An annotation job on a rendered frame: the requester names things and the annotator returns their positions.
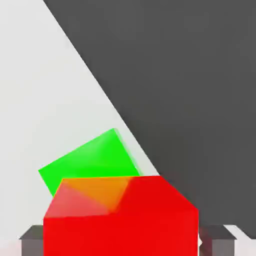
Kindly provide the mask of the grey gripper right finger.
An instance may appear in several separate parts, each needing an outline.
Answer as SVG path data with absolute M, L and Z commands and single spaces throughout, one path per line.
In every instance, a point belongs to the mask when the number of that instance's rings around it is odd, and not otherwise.
M 231 224 L 201 226 L 198 256 L 256 256 L 256 236 Z

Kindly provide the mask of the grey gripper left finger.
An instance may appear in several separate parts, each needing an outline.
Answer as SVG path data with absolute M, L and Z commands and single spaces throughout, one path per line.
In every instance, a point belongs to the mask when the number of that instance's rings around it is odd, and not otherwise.
M 44 256 L 43 226 L 32 225 L 18 240 L 0 248 L 0 256 Z

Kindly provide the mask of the small green cube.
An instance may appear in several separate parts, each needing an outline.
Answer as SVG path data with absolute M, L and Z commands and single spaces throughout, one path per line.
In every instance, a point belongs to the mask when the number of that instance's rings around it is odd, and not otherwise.
M 65 178 L 122 177 L 142 174 L 120 132 L 111 128 L 38 170 L 50 194 Z

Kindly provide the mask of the small red cube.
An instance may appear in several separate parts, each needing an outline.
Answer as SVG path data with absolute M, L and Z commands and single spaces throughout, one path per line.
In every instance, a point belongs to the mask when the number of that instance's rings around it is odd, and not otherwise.
M 198 209 L 162 176 L 65 178 L 43 256 L 198 256 Z

